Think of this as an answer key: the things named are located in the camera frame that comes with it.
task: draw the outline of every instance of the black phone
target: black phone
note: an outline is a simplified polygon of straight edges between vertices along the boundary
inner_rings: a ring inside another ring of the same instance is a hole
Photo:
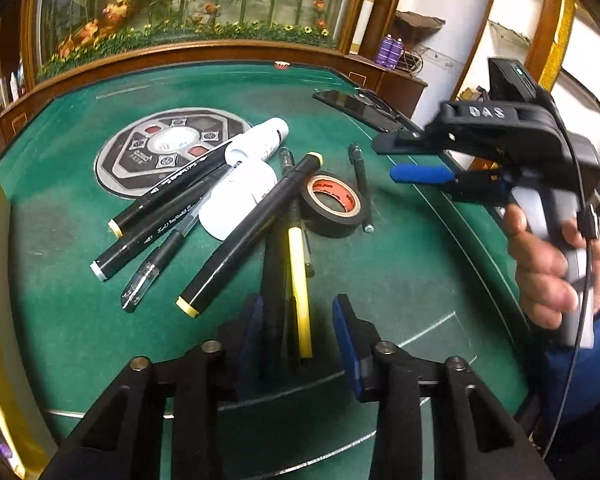
[[[338,90],[327,90],[316,92],[314,99],[346,113],[383,134],[395,133],[403,128],[403,125],[395,121],[388,111],[378,107],[364,94],[350,95]]]

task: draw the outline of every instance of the black marker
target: black marker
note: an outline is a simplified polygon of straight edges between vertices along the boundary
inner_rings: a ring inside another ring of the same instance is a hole
[[[366,183],[365,161],[362,160],[362,150],[358,143],[354,142],[349,146],[349,161],[353,164],[353,171],[356,173],[356,182],[358,183],[358,191],[362,198],[366,200],[366,218],[362,221],[362,229],[365,233],[375,231],[371,223],[371,193]]]
[[[306,180],[320,169],[322,156],[307,153],[283,176],[260,203],[238,224],[182,291],[176,304],[183,312],[196,317],[211,304],[229,282],[242,257],[251,249],[280,210],[293,200]]]
[[[228,168],[229,166],[225,164],[186,189],[167,205],[147,216],[142,225],[127,232],[91,263],[93,273],[101,282],[108,280],[184,218],[200,200],[200,197],[214,186]]]
[[[190,233],[190,231],[198,223],[198,215],[202,206],[208,202],[211,197],[211,193],[229,174],[238,166],[240,162],[234,164],[229,171],[227,171],[218,182],[216,182],[205,195],[198,200],[195,206],[180,220],[179,224],[174,227],[167,239],[162,242],[159,247],[156,247],[146,260],[142,262],[136,273],[133,275],[128,285],[125,287],[120,301],[122,303],[122,310],[131,313],[136,309],[140,300],[144,294],[149,290],[155,279],[167,268],[173,257],[178,254],[180,248],[184,245],[184,238]]]
[[[182,193],[187,187],[204,178],[212,171],[225,164],[224,152],[231,139],[210,150],[205,155],[191,161],[168,177],[161,180],[141,197],[127,207],[115,218],[109,220],[109,229],[120,238],[129,229],[133,229],[142,222],[143,218],[150,215],[169,200]]]

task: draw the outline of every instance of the yellow trim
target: yellow trim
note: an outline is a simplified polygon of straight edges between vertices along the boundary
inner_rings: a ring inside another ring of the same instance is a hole
[[[183,311],[187,316],[196,317],[200,314],[195,308],[193,308],[187,301],[183,300],[181,296],[178,296],[178,301],[176,301],[176,305],[178,308]]]
[[[571,27],[576,11],[576,0],[562,0],[560,3],[560,17],[558,18],[555,29],[554,42],[549,50],[542,74],[538,80],[541,87],[549,92],[554,88],[555,81],[558,79],[564,55],[567,53],[569,38],[571,37]]]
[[[288,232],[289,260],[291,261],[291,285],[296,300],[298,320],[298,353],[302,359],[313,357],[311,346],[311,322],[309,320],[309,295],[306,290],[304,268],[304,241],[302,229],[291,227]]]
[[[318,152],[309,152],[307,153],[307,155],[313,155],[314,157],[317,157],[318,160],[320,160],[320,167],[322,167],[322,165],[324,164],[324,159],[322,158],[322,155]]]
[[[118,224],[116,224],[113,220],[109,220],[107,225],[109,226],[111,232],[116,235],[116,238],[122,237],[122,231],[120,230],[120,227],[118,227]]]
[[[13,327],[8,282],[10,206],[0,186],[0,430],[20,478],[36,479],[58,447],[36,404]]]

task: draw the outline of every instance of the white bottle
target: white bottle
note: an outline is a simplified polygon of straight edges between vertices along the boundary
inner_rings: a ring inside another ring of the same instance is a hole
[[[16,102],[19,99],[20,94],[18,94],[18,82],[16,81],[16,75],[13,72],[11,72],[9,86],[11,87],[11,96],[13,97],[13,102]]]

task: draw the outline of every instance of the spray can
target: spray can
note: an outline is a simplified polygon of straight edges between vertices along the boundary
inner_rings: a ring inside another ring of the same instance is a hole
[[[378,53],[376,54],[376,64],[385,66],[386,58],[389,56],[389,51],[391,50],[393,44],[394,40],[392,40],[390,34],[387,34],[384,38],[382,38],[380,47],[378,47]]]
[[[398,60],[402,55],[404,49],[402,48],[402,40],[398,38],[397,41],[394,41],[394,44],[391,46],[391,50],[389,51],[389,56],[387,56],[386,64],[384,65],[390,70],[393,70],[398,66]]]

